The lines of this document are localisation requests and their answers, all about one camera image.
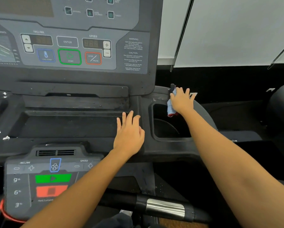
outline red cable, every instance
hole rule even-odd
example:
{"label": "red cable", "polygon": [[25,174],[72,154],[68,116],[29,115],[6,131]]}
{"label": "red cable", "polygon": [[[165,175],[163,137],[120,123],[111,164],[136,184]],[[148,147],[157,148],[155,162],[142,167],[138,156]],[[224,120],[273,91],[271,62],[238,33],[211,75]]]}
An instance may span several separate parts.
{"label": "red cable", "polygon": [[5,218],[7,218],[11,221],[19,222],[19,223],[25,223],[26,222],[26,221],[17,220],[17,219],[12,218],[4,211],[4,199],[2,199],[1,202],[0,202],[0,211],[2,212],[2,214]]}

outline brown carpet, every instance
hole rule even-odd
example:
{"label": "brown carpet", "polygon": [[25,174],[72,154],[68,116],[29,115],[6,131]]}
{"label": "brown carpet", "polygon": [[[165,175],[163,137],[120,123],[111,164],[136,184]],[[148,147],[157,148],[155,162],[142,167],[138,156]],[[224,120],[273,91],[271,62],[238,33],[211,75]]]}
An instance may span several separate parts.
{"label": "brown carpet", "polygon": [[201,223],[181,222],[166,218],[159,218],[159,223],[166,228],[208,228],[208,225]]}

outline vent slot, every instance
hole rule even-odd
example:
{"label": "vent slot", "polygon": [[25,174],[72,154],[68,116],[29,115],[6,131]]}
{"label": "vent slot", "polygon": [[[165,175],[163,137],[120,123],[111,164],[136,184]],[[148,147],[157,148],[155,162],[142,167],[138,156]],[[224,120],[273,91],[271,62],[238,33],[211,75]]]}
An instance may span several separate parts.
{"label": "vent slot", "polygon": [[61,155],[75,155],[75,150],[74,149],[68,149],[68,150],[58,150],[57,151],[57,155],[61,156]]}
{"label": "vent slot", "polygon": [[37,156],[56,156],[57,151],[56,150],[38,150]]}

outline control panel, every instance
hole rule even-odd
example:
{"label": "control panel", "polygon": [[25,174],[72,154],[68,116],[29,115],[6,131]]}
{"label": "control panel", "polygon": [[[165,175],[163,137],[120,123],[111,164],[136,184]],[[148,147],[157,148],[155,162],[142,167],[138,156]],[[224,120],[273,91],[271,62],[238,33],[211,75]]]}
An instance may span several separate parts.
{"label": "control panel", "polygon": [[0,66],[146,74],[152,2],[0,0]]}
{"label": "control panel", "polygon": [[28,220],[102,160],[82,145],[42,145],[5,163],[4,211]]}

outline dark pants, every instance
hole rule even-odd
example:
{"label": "dark pants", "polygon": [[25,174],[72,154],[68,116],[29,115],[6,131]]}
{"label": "dark pants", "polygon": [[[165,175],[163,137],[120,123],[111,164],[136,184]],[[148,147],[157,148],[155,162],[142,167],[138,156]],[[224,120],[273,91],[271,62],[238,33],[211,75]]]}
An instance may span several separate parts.
{"label": "dark pants", "polygon": [[[150,228],[159,228],[163,226],[154,225]],[[106,218],[95,225],[93,228],[134,228],[133,221],[131,217],[124,213],[119,213],[111,218]]]}

